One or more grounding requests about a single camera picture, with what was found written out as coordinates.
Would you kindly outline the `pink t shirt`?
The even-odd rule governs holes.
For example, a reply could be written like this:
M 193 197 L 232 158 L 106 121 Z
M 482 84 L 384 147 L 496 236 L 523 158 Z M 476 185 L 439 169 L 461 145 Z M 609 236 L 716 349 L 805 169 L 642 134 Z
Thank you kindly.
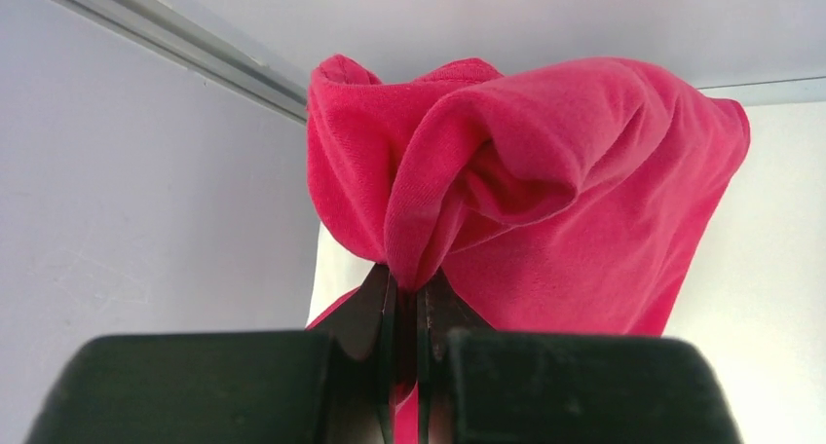
M 417 292 L 441 270 L 492 326 L 453 331 L 454 441 L 737 443 L 696 350 L 661 335 L 743 163 L 742 106 L 638 60 L 386 84 L 312 73 L 320 221 L 396 287 L 394 443 L 418 441 Z

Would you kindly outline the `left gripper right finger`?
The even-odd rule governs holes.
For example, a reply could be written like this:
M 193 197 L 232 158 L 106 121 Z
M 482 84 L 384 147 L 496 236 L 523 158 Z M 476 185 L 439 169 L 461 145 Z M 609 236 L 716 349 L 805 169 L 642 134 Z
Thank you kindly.
M 449 359 L 453 331 L 490 330 L 491 324 L 454 290 L 439 270 L 417 292 L 418 441 L 452 443 L 456 380 Z

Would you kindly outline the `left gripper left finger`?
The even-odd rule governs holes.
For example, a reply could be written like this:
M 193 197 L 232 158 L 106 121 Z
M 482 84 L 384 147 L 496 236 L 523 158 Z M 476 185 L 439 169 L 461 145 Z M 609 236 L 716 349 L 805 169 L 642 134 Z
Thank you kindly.
M 395 302 L 389 269 L 376 265 L 313 328 L 334 341 L 326 369 L 325 443 L 394 442 Z

